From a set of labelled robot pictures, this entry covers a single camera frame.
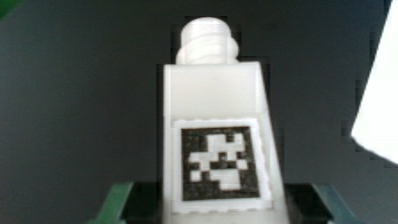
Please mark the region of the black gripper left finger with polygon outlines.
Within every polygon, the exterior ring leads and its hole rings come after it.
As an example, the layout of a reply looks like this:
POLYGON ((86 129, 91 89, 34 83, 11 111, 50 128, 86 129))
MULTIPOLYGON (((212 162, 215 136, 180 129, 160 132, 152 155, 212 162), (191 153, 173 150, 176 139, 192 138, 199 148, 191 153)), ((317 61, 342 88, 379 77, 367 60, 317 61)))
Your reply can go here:
POLYGON ((88 224, 162 224, 159 182, 127 182, 112 185, 98 215, 88 224))

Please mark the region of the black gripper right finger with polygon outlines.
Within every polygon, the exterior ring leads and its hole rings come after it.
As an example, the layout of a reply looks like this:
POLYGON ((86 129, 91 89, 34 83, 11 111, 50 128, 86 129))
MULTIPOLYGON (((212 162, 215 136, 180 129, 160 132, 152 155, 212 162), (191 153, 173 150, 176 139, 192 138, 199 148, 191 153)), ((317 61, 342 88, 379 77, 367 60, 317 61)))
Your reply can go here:
POLYGON ((287 184, 285 193, 292 224, 367 224, 329 184, 287 184))

